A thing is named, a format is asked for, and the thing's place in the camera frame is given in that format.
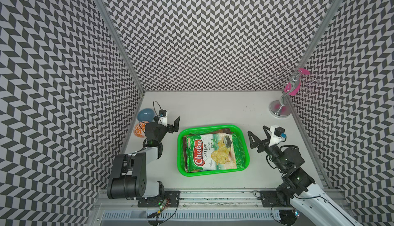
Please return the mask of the green white Chuba bag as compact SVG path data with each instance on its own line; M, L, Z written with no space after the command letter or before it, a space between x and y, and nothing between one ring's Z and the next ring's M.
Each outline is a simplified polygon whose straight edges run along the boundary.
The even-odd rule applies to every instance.
M207 172L245 168L234 133L188 135L185 138L186 172Z

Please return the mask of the brown kettle chips bag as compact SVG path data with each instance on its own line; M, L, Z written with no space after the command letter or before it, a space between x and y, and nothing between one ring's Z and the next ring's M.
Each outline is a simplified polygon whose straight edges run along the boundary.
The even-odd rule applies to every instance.
M204 127L188 128L181 132L178 138L179 141L178 155L179 155L179 159L181 157L183 158L183 163L185 166L187 166L186 137L188 135L216 134L216 133L230 134L231 130L230 128L223 126L204 126Z

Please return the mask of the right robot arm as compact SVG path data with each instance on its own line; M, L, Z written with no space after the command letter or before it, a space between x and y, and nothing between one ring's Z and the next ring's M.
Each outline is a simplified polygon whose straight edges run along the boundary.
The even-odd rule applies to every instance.
M248 131L251 149L266 154L272 169L281 173L283 183L276 189L278 206L293 207L304 214L316 226L360 226L348 212L331 199L316 181L301 168L305 163L299 147L280 146L286 142L285 130L280 126L263 127L266 139L259 139Z

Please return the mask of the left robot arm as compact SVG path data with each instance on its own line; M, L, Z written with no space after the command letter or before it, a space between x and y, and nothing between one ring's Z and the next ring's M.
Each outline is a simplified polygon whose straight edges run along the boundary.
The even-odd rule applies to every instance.
M109 199L148 199L164 197L164 186L161 181L147 177L147 165L161 158L162 140L167 133L179 131L181 118L173 124L163 125L159 118L145 125L145 139L142 149L130 154L117 155L113 161L107 185Z

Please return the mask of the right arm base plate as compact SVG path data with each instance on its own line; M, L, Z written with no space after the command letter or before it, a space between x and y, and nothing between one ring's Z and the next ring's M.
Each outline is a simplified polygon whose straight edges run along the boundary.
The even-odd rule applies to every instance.
M303 202L299 196L289 190L260 190L253 193L261 201L264 208L290 210L293 206L291 201Z

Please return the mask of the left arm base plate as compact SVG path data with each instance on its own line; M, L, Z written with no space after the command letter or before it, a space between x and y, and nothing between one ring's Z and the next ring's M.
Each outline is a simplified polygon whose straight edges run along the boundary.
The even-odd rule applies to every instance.
M180 191L164 191L162 195L157 197L147 197L138 199L137 206L139 208L159 208L159 206L166 204L165 199L168 200L168 208L176 208L179 205Z

